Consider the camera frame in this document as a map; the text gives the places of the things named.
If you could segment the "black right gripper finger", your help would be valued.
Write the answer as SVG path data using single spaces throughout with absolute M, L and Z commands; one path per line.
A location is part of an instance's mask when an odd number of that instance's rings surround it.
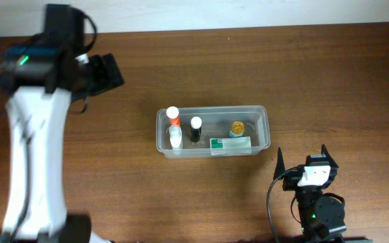
M 285 165 L 284 165 L 284 159 L 283 159 L 283 154 L 282 154 L 282 150 L 281 148 L 279 147 L 278 148 L 278 157 L 277 157 L 277 162 L 276 162 L 276 167 L 275 167 L 275 171 L 274 171 L 274 176 L 273 176 L 273 180 L 276 180 L 276 179 L 281 179 L 281 177 L 283 176 L 283 174 L 285 173 L 286 169 L 285 169 Z
M 338 169 L 339 166 L 337 165 L 337 163 L 335 162 L 335 160 L 332 158 L 332 156 L 329 154 L 325 144 L 322 144 L 321 146 L 321 153 L 322 155 L 325 156 L 327 162 L 329 163 L 330 167 L 331 168 L 334 168 L 334 169 Z

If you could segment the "white green medicine box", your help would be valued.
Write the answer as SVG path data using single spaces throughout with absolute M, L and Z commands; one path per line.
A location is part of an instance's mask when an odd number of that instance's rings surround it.
M 251 139 L 249 137 L 211 138 L 210 151 L 212 157 L 250 155 Z

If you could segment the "small jar gold lid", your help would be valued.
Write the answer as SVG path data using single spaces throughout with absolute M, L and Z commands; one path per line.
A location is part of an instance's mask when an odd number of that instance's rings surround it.
M 245 132 L 245 125 L 241 121 L 235 121 L 230 128 L 230 136 L 232 138 L 242 137 Z

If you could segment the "orange tablet tube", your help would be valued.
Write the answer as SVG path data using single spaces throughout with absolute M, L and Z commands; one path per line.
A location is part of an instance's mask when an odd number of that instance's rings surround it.
M 181 126 L 179 114 L 179 109 L 175 106 L 171 106 L 166 109 L 166 115 L 170 121 L 171 126 Z

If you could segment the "dark bottle white cap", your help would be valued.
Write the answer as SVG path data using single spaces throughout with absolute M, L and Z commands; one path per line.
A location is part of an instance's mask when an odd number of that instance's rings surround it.
M 200 117 L 193 117 L 190 121 L 190 140 L 198 142 L 201 138 L 202 120 Z

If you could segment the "white spray bottle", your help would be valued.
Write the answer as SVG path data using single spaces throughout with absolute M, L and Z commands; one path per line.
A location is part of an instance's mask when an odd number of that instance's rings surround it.
M 169 128 L 170 143 L 173 149 L 182 149 L 182 130 L 178 125 L 172 125 Z

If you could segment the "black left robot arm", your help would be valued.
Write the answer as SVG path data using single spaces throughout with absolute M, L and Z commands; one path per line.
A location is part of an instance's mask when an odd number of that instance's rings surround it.
M 10 183 L 0 242 L 100 243 L 90 217 L 69 214 L 63 191 L 63 134 L 70 105 L 124 83 L 112 54 L 88 56 L 90 17 L 48 4 L 43 31 L 12 45 L 0 65 L 9 97 Z

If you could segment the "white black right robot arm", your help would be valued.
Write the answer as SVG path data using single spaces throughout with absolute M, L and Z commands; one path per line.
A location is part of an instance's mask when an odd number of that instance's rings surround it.
M 301 242 L 371 242 L 364 237 L 345 238 L 346 231 L 345 199 L 327 189 L 338 174 L 339 166 L 329 154 L 326 146 L 321 146 L 319 155 L 309 155 L 302 165 L 285 168 L 282 150 L 278 149 L 278 158 L 273 182 L 266 196 L 268 220 L 274 240 L 279 242 L 278 233 L 271 216 L 270 198 L 275 184 L 283 181 L 284 191 L 293 191 L 292 204 L 297 204 L 301 225 Z

